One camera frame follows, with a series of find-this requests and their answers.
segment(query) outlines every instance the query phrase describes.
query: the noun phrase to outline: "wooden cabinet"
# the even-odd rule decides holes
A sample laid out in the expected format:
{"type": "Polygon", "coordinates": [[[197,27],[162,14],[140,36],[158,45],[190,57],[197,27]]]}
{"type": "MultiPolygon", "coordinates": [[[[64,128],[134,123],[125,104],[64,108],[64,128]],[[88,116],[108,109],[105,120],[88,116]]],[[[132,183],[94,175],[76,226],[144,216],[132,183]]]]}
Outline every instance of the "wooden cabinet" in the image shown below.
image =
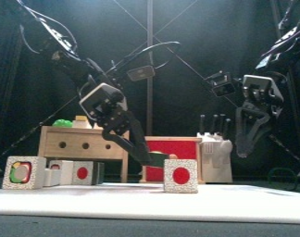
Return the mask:
{"type": "Polygon", "coordinates": [[[38,156],[74,160],[122,161],[122,182],[128,181],[128,152],[102,137],[102,129],[42,127],[38,156]]]}

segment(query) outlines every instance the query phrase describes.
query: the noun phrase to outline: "cube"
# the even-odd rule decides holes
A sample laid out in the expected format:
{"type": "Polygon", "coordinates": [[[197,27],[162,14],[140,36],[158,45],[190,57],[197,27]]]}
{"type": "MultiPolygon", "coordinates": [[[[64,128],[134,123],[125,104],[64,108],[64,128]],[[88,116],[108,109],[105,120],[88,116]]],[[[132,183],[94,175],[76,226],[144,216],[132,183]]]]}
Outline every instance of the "cube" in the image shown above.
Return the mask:
{"type": "Polygon", "coordinates": [[[3,179],[3,189],[41,189],[45,181],[46,158],[10,156],[3,179]]]}
{"type": "Polygon", "coordinates": [[[104,182],[105,164],[94,161],[76,161],[73,185],[94,185],[104,182]]]}
{"type": "Polygon", "coordinates": [[[166,193],[199,193],[196,160],[165,160],[164,190],[166,193]]]}
{"type": "Polygon", "coordinates": [[[45,170],[43,187],[53,187],[60,185],[60,179],[61,179],[61,169],[48,168],[45,170]]]}
{"type": "Polygon", "coordinates": [[[74,175],[74,164],[72,160],[52,160],[49,163],[50,169],[60,169],[60,185],[72,185],[74,175]]]}

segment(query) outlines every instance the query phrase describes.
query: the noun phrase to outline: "red circle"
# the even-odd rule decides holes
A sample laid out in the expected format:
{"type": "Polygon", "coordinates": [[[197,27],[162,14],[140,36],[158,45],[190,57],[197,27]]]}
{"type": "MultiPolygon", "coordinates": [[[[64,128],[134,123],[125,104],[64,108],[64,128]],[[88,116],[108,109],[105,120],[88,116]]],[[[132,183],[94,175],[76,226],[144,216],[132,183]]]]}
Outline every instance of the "red circle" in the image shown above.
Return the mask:
{"type": "Polygon", "coordinates": [[[77,177],[81,179],[81,180],[85,180],[88,178],[88,175],[89,175],[89,171],[85,167],[81,167],[78,170],[77,170],[77,177]]]}
{"type": "Polygon", "coordinates": [[[190,180],[190,173],[186,168],[177,168],[174,170],[174,181],[177,184],[185,184],[190,180]]]}

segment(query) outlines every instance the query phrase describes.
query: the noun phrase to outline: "metal pole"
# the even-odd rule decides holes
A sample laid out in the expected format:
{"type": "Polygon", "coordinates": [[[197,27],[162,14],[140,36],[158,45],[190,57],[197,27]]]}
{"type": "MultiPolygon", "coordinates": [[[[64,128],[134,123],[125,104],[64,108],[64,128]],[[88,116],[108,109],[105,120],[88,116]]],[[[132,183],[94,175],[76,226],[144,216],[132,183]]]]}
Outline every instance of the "metal pole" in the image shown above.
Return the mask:
{"type": "MultiPolygon", "coordinates": [[[[148,0],[148,46],[153,46],[154,39],[154,2],[148,0]]],[[[148,78],[148,98],[146,98],[146,135],[153,135],[153,77],[148,78]]]]}

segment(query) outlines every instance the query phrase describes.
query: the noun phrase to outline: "green object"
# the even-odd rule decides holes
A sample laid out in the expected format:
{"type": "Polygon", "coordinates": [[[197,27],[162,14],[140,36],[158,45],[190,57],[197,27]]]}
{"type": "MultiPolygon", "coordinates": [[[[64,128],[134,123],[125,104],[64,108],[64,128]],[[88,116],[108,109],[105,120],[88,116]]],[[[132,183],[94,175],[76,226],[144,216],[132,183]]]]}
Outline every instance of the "green object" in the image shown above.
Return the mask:
{"type": "Polygon", "coordinates": [[[161,152],[150,152],[149,155],[153,158],[153,162],[152,162],[152,165],[149,165],[149,167],[164,168],[164,166],[165,166],[165,159],[169,159],[169,155],[164,154],[161,152]]]}
{"type": "Polygon", "coordinates": [[[73,128],[73,122],[70,120],[65,120],[65,119],[58,119],[53,126],[54,127],[64,127],[64,128],[73,128]]]}

